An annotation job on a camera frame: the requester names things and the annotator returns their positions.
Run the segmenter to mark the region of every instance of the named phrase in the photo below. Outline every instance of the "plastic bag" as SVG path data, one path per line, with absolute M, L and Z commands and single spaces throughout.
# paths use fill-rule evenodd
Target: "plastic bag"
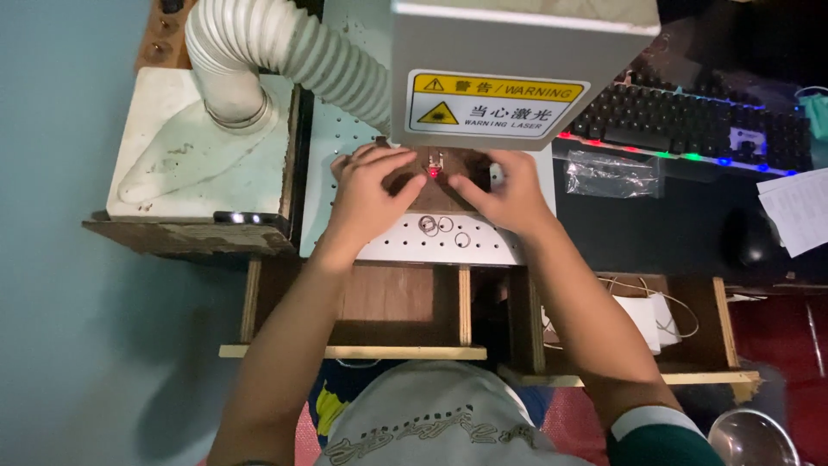
M 566 192 L 599 197 L 661 197 L 661 159 L 646 162 L 601 153 L 569 151 Z

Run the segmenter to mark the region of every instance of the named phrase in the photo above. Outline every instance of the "metal bowl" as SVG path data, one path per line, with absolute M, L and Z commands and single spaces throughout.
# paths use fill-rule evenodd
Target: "metal bowl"
M 785 429 L 756 410 L 738 408 L 719 416 L 707 441 L 727 466 L 799 466 Z

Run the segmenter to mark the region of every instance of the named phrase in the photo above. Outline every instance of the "person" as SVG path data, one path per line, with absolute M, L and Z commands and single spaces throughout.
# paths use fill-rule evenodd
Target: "person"
M 458 175 L 449 184 L 496 226 L 520 237 L 541 301 L 607 432 L 609 462 L 722 464 L 682 413 L 632 319 L 547 207 L 533 156 L 488 155 L 505 175 L 497 192 Z M 391 196 L 382 180 L 415 158 L 406 148 L 369 144 L 331 165 L 339 188 L 327 229 L 242 360 L 208 466 L 292 465 L 297 420 L 314 393 L 310 411 L 323 446 L 317 464 L 589 464 L 557 453 L 516 391 L 482 368 L 404 362 L 348 400 L 320 373 L 357 254 L 426 184 L 426 176 L 417 175 Z

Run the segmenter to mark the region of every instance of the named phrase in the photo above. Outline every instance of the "computer mouse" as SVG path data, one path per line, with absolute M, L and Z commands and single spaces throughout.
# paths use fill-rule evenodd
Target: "computer mouse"
M 760 209 L 735 209 L 724 223 L 721 252 L 730 265 L 751 268 L 783 257 L 784 248 Z

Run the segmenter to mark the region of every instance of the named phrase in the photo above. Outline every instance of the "wooden drawer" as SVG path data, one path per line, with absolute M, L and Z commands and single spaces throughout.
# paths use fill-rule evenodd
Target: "wooden drawer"
M 250 261 L 239 344 L 242 357 L 301 269 L 297 257 Z M 486 359 L 471 344 L 469 268 L 464 265 L 354 266 L 325 357 L 332 359 Z
M 635 283 L 632 276 L 620 280 Z M 648 287 L 663 291 L 687 304 L 699 319 L 698 332 L 679 343 L 664 347 L 656 362 L 668 384 L 738 383 L 759 381 L 756 371 L 742 371 L 736 357 L 733 329 L 722 279 L 689 277 L 644 277 Z M 523 385 L 581 386 L 580 378 L 566 352 L 543 346 L 541 303 L 526 268 L 515 268 L 509 275 L 509 327 L 512 357 L 498 367 L 500 376 Z M 615 286 L 613 293 L 643 296 L 644 292 L 624 292 Z M 687 334 L 694 322 L 680 305 L 668 300 L 679 333 Z

